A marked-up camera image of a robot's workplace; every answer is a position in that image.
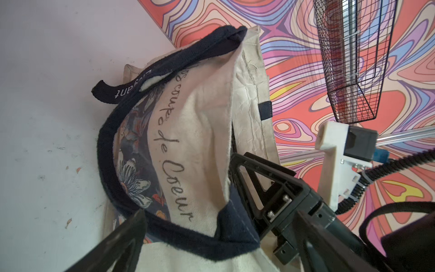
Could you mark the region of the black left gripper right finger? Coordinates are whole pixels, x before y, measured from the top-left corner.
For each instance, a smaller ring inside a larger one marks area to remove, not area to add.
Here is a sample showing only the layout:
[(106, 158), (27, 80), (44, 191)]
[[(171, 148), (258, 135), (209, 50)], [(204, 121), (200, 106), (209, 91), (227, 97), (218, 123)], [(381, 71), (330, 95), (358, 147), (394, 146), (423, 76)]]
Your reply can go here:
[(339, 239), (301, 212), (293, 229), (305, 272), (375, 272), (376, 269)]

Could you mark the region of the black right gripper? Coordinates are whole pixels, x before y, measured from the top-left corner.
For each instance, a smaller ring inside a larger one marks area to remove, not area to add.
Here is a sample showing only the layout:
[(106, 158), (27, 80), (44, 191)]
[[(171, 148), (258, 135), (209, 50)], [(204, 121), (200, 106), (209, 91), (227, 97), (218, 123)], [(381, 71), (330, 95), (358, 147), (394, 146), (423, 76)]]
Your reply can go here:
[(316, 191), (296, 178), (294, 171), (279, 164), (251, 153), (234, 153), (230, 174), (248, 214), (266, 218), (265, 225), (258, 228), (259, 236), (263, 239), (272, 232), (277, 237), (273, 254), (283, 265), (299, 255), (293, 227), (298, 212), (325, 228), (336, 219), (334, 211)]

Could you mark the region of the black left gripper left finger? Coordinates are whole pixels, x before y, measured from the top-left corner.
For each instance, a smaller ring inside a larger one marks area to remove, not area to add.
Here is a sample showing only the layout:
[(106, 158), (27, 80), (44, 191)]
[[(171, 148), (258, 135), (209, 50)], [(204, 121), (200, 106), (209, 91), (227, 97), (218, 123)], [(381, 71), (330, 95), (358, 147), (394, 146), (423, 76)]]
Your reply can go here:
[(138, 210), (67, 271), (134, 272), (146, 232), (145, 212)]

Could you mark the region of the cream canvas tote bag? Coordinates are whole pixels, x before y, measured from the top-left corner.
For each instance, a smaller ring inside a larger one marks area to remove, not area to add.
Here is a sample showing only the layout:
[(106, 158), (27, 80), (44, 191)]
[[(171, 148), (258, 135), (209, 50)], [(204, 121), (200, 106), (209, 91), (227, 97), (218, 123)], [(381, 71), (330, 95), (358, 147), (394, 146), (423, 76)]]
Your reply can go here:
[(137, 271), (292, 271), (275, 239), (260, 240), (229, 174), (233, 153), (279, 162), (260, 34), (219, 27), (92, 89), (114, 105), (97, 139), (103, 188), (124, 218), (146, 214)]

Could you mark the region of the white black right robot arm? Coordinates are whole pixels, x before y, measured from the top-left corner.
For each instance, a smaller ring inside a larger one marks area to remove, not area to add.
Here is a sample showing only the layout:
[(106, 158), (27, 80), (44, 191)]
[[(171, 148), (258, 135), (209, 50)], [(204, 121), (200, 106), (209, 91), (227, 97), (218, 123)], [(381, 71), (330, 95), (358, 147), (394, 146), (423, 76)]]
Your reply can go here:
[(282, 265), (301, 258), (308, 272), (432, 272), (433, 202), (386, 204), (370, 211), (357, 232), (339, 217), (375, 181), (434, 160), (434, 150), (427, 150), (360, 171), (337, 207), (295, 172), (251, 153), (231, 154), (230, 177), (255, 233), (274, 237), (273, 256)]

